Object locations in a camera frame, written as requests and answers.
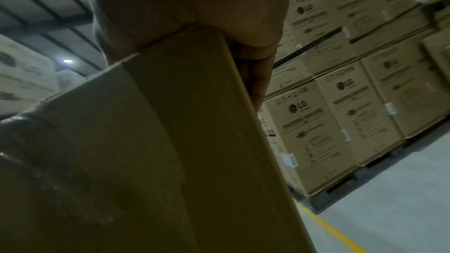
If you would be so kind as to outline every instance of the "pallet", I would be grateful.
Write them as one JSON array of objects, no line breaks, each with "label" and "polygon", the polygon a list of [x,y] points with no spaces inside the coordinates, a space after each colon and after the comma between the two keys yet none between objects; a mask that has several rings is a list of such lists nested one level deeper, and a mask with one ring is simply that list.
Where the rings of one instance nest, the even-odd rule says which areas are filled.
[{"label": "pallet", "polygon": [[359,167],[357,170],[342,177],[340,180],[312,197],[305,197],[290,186],[288,188],[291,191],[292,196],[297,201],[312,210],[314,213],[318,214],[346,195],[350,194],[355,189],[367,183],[373,177],[398,163],[407,157],[411,152],[418,151],[440,138],[448,131],[448,129],[441,127],[449,121],[450,119],[447,117],[437,122],[429,129],[421,132],[413,138],[407,139],[400,146],[394,148],[390,152],[375,159],[367,165]]}]

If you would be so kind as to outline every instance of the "gray floor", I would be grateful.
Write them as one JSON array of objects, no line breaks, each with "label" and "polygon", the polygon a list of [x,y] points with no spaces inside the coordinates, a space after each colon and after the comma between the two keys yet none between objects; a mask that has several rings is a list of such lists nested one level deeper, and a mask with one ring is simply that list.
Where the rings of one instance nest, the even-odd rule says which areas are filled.
[{"label": "gray floor", "polygon": [[[450,122],[319,216],[371,253],[450,252]],[[318,253],[351,252],[301,214]]]}]

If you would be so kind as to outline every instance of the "yellow line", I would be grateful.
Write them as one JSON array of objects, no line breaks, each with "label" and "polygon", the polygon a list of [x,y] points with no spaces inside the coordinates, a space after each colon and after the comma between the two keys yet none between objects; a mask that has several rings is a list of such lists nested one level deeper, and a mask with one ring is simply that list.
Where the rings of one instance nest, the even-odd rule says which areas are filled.
[{"label": "yellow line", "polygon": [[310,209],[306,208],[302,204],[300,204],[297,200],[294,199],[295,204],[299,209],[304,211],[308,216],[312,217],[318,224],[323,226],[326,230],[328,230],[331,234],[333,234],[337,239],[341,240],[345,245],[347,245],[350,249],[352,249],[356,253],[368,253],[368,251],[362,249],[358,244],[354,243],[350,238],[342,234],[340,231],[326,223],[323,219],[321,219],[318,215],[314,214]]}]

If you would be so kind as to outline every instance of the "box stack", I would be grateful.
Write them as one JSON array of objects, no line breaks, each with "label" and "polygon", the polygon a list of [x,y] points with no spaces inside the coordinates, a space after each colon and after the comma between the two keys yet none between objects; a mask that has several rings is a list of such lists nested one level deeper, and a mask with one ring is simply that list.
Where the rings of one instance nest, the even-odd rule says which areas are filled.
[{"label": "box stack", "polygon": [[55,94],[54,63],[0,36],[0,116],[15,114]]},{"label": "box stack", "polygon": [[450,60],[447,81],[420,44],[450,21],[435,1],[291,0],[277,60],[342,32],[277,67],[259,112],[290,186],[314,195],[449,113]]}]

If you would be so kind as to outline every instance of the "warehouse ceiling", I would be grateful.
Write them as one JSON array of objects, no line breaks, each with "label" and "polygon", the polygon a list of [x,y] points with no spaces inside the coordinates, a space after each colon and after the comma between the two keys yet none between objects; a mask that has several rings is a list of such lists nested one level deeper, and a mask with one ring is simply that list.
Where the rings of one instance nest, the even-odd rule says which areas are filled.
[{"label": "warehouse ceiling", "polygon": [[0,0],[0,34],[51,58],[57,70],[87,76],[106,68],[88,0]]}]

